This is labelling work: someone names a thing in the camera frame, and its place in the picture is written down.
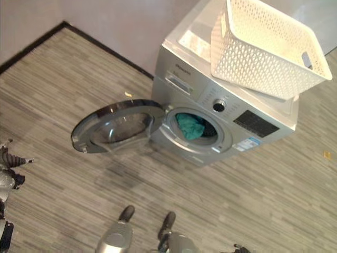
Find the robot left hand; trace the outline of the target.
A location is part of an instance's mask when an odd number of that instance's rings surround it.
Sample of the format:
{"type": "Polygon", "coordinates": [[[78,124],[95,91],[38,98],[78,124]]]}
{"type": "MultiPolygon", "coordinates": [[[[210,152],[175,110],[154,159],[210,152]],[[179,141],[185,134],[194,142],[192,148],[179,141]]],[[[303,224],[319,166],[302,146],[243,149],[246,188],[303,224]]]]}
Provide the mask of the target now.
{"type": "Polygon", "coordinates": [[[34,162],[33,158],[22,158],[17,155],[10,154],[8,146],[12,142],[13,139],[9,138],[4,143],[1,143],[1,169],[8,170],[34,162]]]}

